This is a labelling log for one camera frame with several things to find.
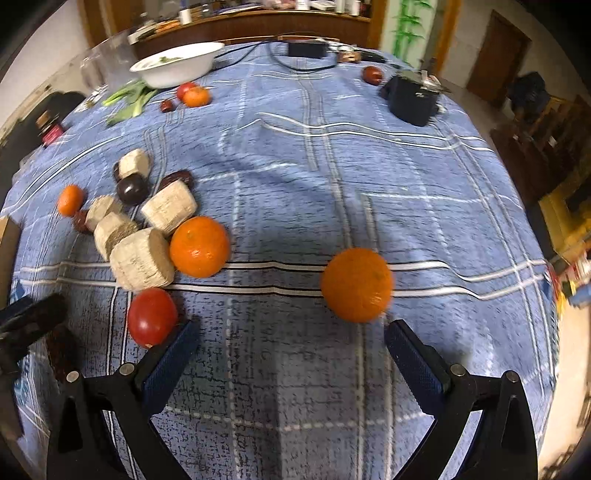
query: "tangerine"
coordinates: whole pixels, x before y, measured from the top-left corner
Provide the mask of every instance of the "tangerine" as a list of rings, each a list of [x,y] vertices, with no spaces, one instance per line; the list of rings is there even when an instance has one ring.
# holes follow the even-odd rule
[[[170,260],[191,277],[211,277],[229,257],[226,229],[213,218],[194,217],[181,223],[170,241]]]
[[[183,95],[183,103],[188,107],[208,105],[212,101],[212,96],[206,88],[190,88]]]
[[[330,309],[348,322],[369,322],[388,306],[394,281],[373,250],[349,248],[324,269],[320,289]]]
[[[68,185],[57,199],[57,211],[64,217],[73,217],[84,203],[84,190],[78,185]]]

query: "white bowl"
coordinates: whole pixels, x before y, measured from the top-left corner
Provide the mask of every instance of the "white bowl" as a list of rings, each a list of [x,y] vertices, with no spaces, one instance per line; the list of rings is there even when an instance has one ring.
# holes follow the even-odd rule
[[[176,87],[209,72],[216,52],[222,48],[224,44],[220,42],[182,45],[150,55],[135,63],[129,70],[141,76],[151,88]],[[162,57],[181,59],[162,63]]]

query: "wooden block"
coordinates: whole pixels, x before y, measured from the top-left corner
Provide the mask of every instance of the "wooden block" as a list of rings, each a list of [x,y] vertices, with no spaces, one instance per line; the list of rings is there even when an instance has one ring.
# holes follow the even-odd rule
[[[12,269],[17,256],[18,240],[21,237],[20,227],[8,216],[0,218],[0,308],[8,304]]]

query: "jar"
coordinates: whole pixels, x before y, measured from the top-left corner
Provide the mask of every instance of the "jar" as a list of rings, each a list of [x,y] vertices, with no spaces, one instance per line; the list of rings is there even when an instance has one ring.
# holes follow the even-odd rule
[[[59,115],[52,117],[49,111],[43,112],[37,119],[37,128],[44,148],[55,142],[65,131],[59,121]]]

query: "wooden shelf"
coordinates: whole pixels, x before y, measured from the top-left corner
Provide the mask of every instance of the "wooden shelf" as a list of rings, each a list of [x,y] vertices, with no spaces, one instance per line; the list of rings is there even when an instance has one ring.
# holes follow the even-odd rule
[[[368,44],[371,19],[310,10],[257,10],[202,18],[153,35],[134,44],[139,59],[168,48],[202,41],[256,41],[265,37],[297,33],[336,38],[348,44]]]

